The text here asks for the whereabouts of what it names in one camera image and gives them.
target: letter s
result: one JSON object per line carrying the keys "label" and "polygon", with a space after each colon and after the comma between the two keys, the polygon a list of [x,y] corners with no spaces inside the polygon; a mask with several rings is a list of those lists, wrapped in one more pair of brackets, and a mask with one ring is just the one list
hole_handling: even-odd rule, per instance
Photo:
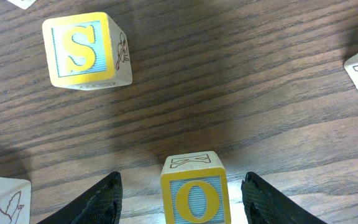
{"label": "letter s", "polygon": [[94,54],[91,47],[79,44],[74,42],[73,35],[77,33],[82,33],[86,36],[89,43],[94,43],[94,30],[93,26],[88,27],[73,27],[68,30],[63,36],[63,46],[71,54],[75,56],[80,56],[85,58],[85,63],[83,65],[77,65],[70,56],[66,58],[67,73],[71,71],[85,71],[90,69],[95,61],[96,55]]}

